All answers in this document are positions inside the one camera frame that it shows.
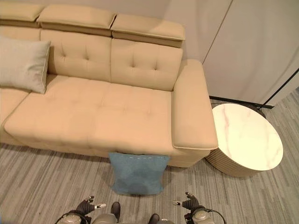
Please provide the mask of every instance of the blue pillow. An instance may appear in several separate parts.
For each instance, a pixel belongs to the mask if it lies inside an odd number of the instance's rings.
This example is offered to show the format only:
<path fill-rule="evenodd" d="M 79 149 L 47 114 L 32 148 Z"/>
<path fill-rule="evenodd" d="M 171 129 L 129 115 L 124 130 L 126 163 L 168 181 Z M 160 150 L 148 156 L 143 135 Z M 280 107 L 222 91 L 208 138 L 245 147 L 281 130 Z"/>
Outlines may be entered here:
<path fill-rule="evenodd" d="M 163 190 L 161 177 L 169 156 L 109 153 L 114 168 L 112 189 L 118 194 L 154 195 Z"/>

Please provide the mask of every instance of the side table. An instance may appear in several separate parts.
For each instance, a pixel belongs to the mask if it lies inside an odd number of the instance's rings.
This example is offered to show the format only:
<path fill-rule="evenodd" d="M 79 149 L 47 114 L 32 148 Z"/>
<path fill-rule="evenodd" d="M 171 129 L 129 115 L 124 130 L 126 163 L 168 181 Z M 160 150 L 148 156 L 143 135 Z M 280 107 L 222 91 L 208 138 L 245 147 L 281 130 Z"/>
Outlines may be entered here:
<path fill-rule="evenodd" d="M 275 168 L 283 156 L 281 139 L 260 114 L 238 104 L 213 108 L 218 145 L 206 160 L 225 174 L 254 175 Z"/>

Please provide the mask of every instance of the gray striped carpet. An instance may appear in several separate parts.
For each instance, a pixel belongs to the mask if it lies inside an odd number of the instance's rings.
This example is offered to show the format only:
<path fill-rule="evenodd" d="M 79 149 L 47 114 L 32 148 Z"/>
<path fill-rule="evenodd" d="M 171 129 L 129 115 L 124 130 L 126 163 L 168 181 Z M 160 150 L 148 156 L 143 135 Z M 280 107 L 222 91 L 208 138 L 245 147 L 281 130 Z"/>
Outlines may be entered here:
<path fill-rule="evenodd" d="M 109 212 L 111 204 L 119 201 L 123 223 L 147 223 L 152 213 L 158 213 L 182 224 L 187 210 L 171 202 L 185 200 L 187 190 L 200 204 L 221 212 L 228 224 L 299 223 L 299 91 L 263 111 L 283 142 L 279 166 L 248 178 L 225 175 L 205 159 L 190 168 L 167 167 L 164 191 L 155 196 L 114 193 L 108 159 L 2 144 L 2 223 L 52 224 L 82 199 L 95 195 L 95 202 L 107 203 L 107 207 L 94 211 L 93 218 Z M 223 223 L 217 214 L 213 218 L 216 224 Z"/>

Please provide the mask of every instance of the white wall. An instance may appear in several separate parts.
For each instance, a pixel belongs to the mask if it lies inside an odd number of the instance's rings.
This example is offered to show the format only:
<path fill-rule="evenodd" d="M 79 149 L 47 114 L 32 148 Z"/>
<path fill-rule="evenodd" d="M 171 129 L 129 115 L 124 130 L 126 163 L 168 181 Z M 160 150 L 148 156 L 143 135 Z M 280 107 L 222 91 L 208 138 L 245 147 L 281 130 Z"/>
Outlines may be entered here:
<path fill-rule="evenodd" d="M 299 67 L 298 48 L 298 0 L 233 0 L 204 62 L 209 94 L 263 104 Z"/>
<path fill-rule="evenodd" d="M 151 16 L 185 27 L 183 58 L 203 61 L 231 0 L 13 0 L 39 4 L 78 4 L 118 13 Z"/>
<path fill-rule="evenodd" d="M 293 92 L 296 88 L 299 88 L 299 73 L 297 73 L 290 80 L 290 82 L 288 82 L 267 104 L 274 106 L 280 100 L 284 99 L 287 95 L 289 95 L 290 92 Z"/>

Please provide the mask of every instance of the white marble top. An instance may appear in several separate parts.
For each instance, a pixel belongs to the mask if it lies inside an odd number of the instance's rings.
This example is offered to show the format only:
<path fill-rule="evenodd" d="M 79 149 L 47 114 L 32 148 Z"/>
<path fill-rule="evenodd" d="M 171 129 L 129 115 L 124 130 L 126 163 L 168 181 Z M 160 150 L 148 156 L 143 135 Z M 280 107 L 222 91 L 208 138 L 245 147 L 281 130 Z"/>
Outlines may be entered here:
<path fill-rule="evenodd" d="M 274 127 L 260 114 L 238 104 L 213 109 L 219 149 L 233 161 L 254 170 L 276 167 L 283 146 Z"/>

